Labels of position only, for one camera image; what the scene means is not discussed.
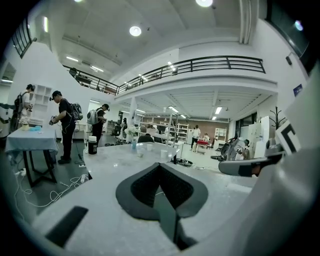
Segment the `white flower bouquet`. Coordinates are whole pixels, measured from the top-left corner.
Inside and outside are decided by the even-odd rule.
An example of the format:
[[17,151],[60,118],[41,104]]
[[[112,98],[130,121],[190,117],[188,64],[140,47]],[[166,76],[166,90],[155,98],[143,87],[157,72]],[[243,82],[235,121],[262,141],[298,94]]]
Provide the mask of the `white flower bouquet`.
[[136,126],[130,125],[124,130],[124,132],[126,134],[126,141],[132,142],[134,140],[134,136],[136,135],[138,130],[137,130]]

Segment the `black bottle white cap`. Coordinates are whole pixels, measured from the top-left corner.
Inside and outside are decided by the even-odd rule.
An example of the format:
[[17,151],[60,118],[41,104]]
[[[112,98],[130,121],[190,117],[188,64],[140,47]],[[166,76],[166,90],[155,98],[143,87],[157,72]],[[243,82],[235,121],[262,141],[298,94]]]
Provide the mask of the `black bottle white cap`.
[[97,153],[98,142],[96,136],[89,136],[88,138],[88,153],[95,155]]

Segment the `small potted white flowers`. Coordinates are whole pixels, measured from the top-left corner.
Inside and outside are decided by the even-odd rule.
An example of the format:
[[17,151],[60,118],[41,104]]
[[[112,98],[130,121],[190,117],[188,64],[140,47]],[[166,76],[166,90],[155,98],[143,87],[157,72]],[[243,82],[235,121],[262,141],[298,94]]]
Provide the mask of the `small potted white flowers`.
[[29,121],[30,119],[27,116],[22,116],[19,120],[20,128],[23,131],[28,131],[29,130]]

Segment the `black coat rack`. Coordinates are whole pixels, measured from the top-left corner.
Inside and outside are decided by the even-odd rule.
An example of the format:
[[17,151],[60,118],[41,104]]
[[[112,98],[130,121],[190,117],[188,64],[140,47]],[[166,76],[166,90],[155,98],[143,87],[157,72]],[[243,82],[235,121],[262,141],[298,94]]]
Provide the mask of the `black coat rack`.
[[269,121],[271,122],[271,127],[273,127],[275,130],[281,127],[286,121],[287,118],[281,117],[280,114],[282,113],[282,110],[279,110],[277,106],[275,106],[274,110],[270,110],[270,112],[273,114],[269,116]]

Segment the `blue cloth covered table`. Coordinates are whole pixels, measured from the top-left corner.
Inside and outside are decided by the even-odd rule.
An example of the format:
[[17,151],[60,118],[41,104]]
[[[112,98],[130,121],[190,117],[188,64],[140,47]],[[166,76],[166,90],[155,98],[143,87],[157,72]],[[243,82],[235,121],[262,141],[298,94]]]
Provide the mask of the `blue cloth covered table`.
[[[42,128],[40,131],[22,130],[14,131],[6,138],[5,153],[14,156],[22,154],[24,168],[30,187],[34,187],[41,181],[56,183],[54,175],[54,162],[51,153],[57,153],[56,131],[52,128]],[[40,151],[47,166],[47,170],[41,172],[35,169],[33,152]]]

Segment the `red cart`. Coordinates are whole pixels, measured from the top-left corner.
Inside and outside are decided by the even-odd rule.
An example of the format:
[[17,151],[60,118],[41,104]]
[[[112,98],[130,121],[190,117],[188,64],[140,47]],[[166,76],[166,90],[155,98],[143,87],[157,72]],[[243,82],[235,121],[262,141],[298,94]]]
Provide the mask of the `red cart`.
[[205,140],[198,140],[196,146],[196,152],[205,154],[207,151],[208,142]]

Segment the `silver capsule backpack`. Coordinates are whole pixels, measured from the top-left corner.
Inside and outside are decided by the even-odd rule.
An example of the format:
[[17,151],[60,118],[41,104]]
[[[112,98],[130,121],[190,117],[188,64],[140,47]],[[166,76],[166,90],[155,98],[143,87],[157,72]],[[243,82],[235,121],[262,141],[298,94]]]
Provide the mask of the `silver capsule backpack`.
[[95,125],[99,122],[98,120],[98,111],[96,109],[92,109],[87,113],[86,121],[89,125]]

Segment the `white cubby shelf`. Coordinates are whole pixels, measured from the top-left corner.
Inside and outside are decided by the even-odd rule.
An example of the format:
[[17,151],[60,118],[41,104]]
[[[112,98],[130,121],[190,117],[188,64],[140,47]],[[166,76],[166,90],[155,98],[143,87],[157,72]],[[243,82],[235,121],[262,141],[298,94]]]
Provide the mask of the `white cubby shelf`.
[[32,104],[32,115],[36,119],[44,120],[48,113],[52,88],[35,85],[35,90],[30,94],[30,102]]

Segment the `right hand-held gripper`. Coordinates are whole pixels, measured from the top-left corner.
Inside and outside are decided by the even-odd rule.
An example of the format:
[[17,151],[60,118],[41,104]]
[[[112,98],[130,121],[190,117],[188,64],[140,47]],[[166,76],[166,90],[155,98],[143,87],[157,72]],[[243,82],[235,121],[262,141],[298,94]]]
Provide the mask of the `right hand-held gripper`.
[[264,167],[277,164],[282,158],[295,154],[300,149],[301,145],[296,132],[287,120],[275,131],[275,138],[269,138],[266,142],[265,160],[253,164],[249,160],[221,161],[218,169],[221,173],[230,176],[258,177]]

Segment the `black balcony railing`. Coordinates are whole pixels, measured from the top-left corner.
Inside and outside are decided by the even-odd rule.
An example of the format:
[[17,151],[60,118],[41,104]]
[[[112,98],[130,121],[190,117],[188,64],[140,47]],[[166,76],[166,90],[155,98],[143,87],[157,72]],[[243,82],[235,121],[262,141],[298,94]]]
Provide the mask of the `black balcony railing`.
[[27,18],[24,18],[23,21],[19,24],[19,26],[13,33],[11,40],[19,57],[22,59],[33,42]]
[[143,74],[117,85],[95,75],[64,65],[68,73],[83,87],[90,88],[108,95],[117,96],[128,90],[144,84],[177,76],[185,73],[211,70],[241,70],[265,73],[263,60],[256,57],[238,55],[204,56],[169,62],[167,65],[150,70]]

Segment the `white metal shelving rack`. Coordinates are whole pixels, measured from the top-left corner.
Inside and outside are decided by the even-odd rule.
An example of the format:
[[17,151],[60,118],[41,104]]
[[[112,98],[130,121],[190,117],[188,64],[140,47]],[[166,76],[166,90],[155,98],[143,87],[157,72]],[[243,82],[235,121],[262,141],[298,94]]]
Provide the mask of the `white metal shelving rack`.
[[187,143],[189,125],[181,123],[182,116],[174,113],[140,115],[137,127],[139,135],[150,134],[156,143],[166,144],[171,147],[182,147]]

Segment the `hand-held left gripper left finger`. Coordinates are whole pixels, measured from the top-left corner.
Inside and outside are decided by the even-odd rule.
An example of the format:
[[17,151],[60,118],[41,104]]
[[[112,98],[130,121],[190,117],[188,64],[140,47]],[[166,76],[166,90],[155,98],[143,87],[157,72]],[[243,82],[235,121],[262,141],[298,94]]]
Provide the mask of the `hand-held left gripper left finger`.
[[154,209],[156,192],[160,186],[159,163],[124,179],[116,188],[115,196],[122,209],[131,217],[145,221],[158,221]]

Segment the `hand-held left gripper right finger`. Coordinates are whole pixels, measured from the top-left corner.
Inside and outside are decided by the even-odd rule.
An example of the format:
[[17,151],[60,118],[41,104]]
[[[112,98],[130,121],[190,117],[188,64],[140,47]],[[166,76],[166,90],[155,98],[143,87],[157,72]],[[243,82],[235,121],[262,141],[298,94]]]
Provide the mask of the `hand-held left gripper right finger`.
[[180,218],[195,216],[208,199],[205,184],[164,163],[159,165],[159,186]]

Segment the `black backpack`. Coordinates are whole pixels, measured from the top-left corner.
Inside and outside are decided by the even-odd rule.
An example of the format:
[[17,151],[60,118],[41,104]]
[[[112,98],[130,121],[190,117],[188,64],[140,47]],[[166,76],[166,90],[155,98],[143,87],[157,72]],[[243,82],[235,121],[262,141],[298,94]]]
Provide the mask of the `black backpack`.
[[82,108],[78,103],[71,103],[71,117],[74,121],[81,121],[83,119]]

